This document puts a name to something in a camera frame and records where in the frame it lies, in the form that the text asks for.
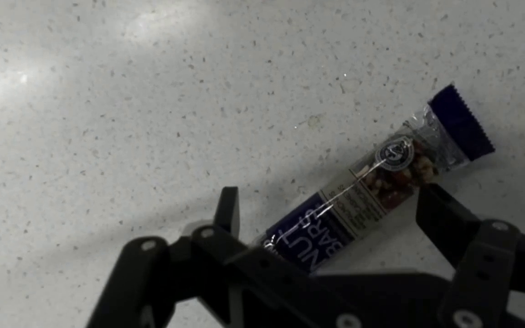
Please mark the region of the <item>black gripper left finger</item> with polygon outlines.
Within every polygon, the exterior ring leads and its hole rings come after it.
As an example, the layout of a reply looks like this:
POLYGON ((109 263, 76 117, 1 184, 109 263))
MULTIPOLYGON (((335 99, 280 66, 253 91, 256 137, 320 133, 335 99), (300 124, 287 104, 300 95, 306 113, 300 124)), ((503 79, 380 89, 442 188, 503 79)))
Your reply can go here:
POLYGON ((308 328, 291 305, 271 292, 291 283, 255 283, 271 261, 256 259, 240 274, 233 255, 247 255, 236 241, 238 190, 224 188, 215 215, 173 244, 162 237, 129 241, 109 274, 85 328, 165 328, 178 303, 196 299, 222 328, 308 328))

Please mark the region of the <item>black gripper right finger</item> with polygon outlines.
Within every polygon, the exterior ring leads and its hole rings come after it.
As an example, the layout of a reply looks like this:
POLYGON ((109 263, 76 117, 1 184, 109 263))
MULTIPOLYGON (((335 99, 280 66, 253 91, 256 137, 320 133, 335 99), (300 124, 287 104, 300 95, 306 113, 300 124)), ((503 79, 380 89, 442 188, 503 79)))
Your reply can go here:
POLYGON ((437 184, 422 186, 415 223, 452 264, 441 328, 525 328, 508 297, 525 294, 525 233, 506 221, 479 219, 437 184))

